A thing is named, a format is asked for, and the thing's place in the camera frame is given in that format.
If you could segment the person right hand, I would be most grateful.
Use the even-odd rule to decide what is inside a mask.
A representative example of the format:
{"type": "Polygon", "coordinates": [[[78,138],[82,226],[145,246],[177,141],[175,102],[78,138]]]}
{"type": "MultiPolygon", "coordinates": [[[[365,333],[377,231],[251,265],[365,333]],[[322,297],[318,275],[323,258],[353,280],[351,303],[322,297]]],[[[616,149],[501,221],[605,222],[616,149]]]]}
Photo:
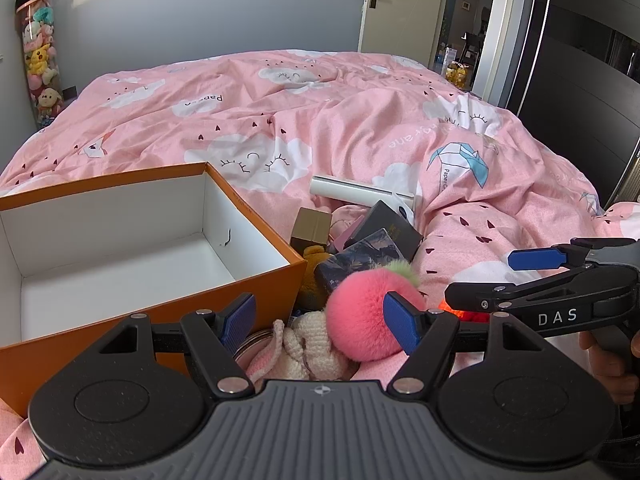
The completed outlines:
{"type": "Polygon", "coordinates": [[[590,332],[579,334],[579,345],[589,356],[591,373],[608,390],[616,404],[631,404],[639,388],[639,376],[631,373],[625,360],[603,350],[590,332]]]}

